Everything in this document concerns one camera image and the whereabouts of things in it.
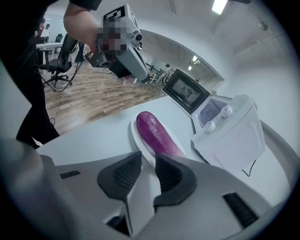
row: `white knob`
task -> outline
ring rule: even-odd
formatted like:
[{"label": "white knob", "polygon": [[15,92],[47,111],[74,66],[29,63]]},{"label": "white knob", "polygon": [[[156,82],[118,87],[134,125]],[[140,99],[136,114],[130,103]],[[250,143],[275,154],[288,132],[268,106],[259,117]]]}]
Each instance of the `white knob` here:
[{"label": "white knob", "polygon": [[211,133],[213,130],[216,129],[216,124],[213,121],[209,121],[208,123],[205,124],[204,130],[207,133]]},{"label": "white knob", "polygon": [[221,110],[221,116],[223,118],[228,118],[232,113],[233,113],[233,109],[229,105],[226,105]]}]

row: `table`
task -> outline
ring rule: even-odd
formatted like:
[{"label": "table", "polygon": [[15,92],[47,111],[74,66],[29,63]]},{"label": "table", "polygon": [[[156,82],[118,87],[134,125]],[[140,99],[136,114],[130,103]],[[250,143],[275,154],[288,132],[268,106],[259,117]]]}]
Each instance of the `table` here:
[{"label": "table", "polygon": [[[37,44],[37,49],[52,49],[51,60],[54,59],[55,48],[61,47],[62,43],[44,43]],[[46,63],[45,52],[43,53],[43,64]]]},{"label": "table", "polygon": [[[194,134],[192,120],[169,96],[128,108],[85,126],[80,126],[38,148],[37,152],[50,156],[55,165],[68,165],[138,151],[131,135],[130,122],[133,116],[142,111],[153,113],[174,132],[189,159],[204,162],[193,148],[190,140]],[[135,186],[137,188],[135,199],[128,204],[129,208],[135,207],[131,216],[135,232],[139,232],[149,218],[154,215],[152,203],[158,194],[152,192],[153,184],[150,183],[155,182],[153,167],[150,167],[145,160],[143,160],[142,165],[143,170],[139,178],[143,179],[144,182]],[[271,206],[285,200],[290,193],[286,175],[268,147],[266,147],[266,152],[257,160],[251,177],[247,177],[242,171],[237,172],[235,176],[260,193]]]}]

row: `black sleeve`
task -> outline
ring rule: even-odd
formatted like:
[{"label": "black sleeve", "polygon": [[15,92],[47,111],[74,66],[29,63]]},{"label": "black sleeve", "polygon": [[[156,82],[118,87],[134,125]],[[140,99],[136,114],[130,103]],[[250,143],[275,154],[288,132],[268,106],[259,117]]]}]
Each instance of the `black sleeve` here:
[{"label": "black sleeve", "polygon": [[85,8],[87,10],[94,10],[96,11],[102,2],[102,0],[69,0],[71,3]]}]

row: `wooden floor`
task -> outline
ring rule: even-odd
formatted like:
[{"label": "wooden floor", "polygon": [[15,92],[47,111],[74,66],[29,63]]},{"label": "wooden floor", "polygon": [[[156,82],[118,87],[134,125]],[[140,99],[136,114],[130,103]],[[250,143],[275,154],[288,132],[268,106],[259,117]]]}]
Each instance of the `wooden floor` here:
[{"label": "wooden floor", "polygon": [[[73,76],[75,67],[67,74]],[[60,135],[104,116],[123,109],[154,100],[163,96],[158,88],[131,80],[119,80],[109,75],[108,69],[93,68],[83,63],[77,72],[73,85],[63,92],[54,92],[45,86],[46,108],[50,118],[55,118],[55,128]],[[43,76],[46,80],[50,74]],[[59,81],[56,88],[66,86]]]}]

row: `chair backrest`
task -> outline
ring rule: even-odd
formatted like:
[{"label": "chair backrest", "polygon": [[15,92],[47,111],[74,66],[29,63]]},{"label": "chair backrest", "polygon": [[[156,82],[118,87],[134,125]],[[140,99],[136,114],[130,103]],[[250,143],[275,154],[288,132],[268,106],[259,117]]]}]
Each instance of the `chair backrest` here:
[{"label": "chair backrest", "polygon": [[62,40],[62,38],[63,38],[62,34],[61,34],[61,33],[58,34],[58,35],[56,36],[55,42],[56,42],[56,43],[60,43],[60,41]]},{"label": "chair backrest", "polygon": [[77,42],[78,41],[76,39],[70,37],[68,34],[65,35],[64,42],[57,58],[57,65],[60,68],[60,72],[64,73],[72,67],[72,63],[69,61],[69,56]]}]

